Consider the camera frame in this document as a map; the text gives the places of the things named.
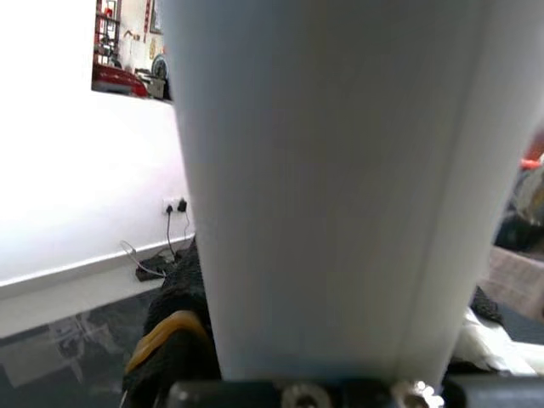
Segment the wall socket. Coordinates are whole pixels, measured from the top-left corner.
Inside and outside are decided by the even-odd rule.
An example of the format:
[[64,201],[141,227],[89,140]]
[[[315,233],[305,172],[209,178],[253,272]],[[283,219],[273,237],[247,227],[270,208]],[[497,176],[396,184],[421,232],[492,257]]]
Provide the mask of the wall socket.
[[178,204],[183,200],[183,197],[168,197],[162,199],[162,213],[167,214],[168,206],[172,206],[172,214],[178,212]]

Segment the white cylindrical column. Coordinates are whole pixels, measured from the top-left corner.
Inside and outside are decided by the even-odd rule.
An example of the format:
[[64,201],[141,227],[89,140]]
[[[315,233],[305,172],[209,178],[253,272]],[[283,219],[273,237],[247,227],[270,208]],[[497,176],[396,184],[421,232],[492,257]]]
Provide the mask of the white cylindrical column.
[[167,2],[225,378],[436,383],[544,90],[544,3]]

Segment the black cloth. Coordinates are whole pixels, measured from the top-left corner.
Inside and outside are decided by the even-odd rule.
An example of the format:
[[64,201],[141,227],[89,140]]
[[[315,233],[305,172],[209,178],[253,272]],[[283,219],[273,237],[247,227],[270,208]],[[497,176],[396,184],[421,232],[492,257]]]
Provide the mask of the black cloth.
[[476,286],[470,309],[479,317],[502,324],[502,314],[499,311],[498,304],[489,299],[479,286]]
[[[206,293],[201,276],[196,240],[168,271],[157,298],[151,303],[143,335],[179,310],[194,312],[213,342]],[[194,333],[176,331],[144,363],[123,378],[127,398],[123,408],[162,407],[172,385],[180,380],[217,380],[217,356]]]
[[544,228],[532,225],[515,211],[506,211],[496,233],[495,245],[514,252],[526,252],[544,239]]

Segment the skirting board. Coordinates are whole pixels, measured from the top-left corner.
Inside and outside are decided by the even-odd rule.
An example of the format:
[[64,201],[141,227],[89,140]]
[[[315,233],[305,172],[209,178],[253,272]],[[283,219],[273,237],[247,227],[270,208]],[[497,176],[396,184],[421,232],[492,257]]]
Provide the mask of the skirting board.
[[[173,240],[175,249],[187,247],[192,236]],[[161,242],[139,249],[145,259],[167,247]],[[95,258],[62,270],[0,286],[0,338],[104,306],[160,287],[162,279],[139,282],[135,265],[124,253]]]

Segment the yellow strap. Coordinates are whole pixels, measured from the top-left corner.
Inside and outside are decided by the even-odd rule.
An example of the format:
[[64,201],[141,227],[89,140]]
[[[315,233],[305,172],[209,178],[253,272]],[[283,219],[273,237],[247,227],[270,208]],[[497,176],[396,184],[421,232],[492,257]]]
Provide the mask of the yellow strap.
[[206,344],[211,352],[213,351],[212,342],[196,314],[188,310],[180,310],[170,314],[165,320],[156,325],[147,336],[140,339],[133,356],[125,367],[125,374],[146,361],[151,353],[161,347],[170,335],[178,330],[192,332]]

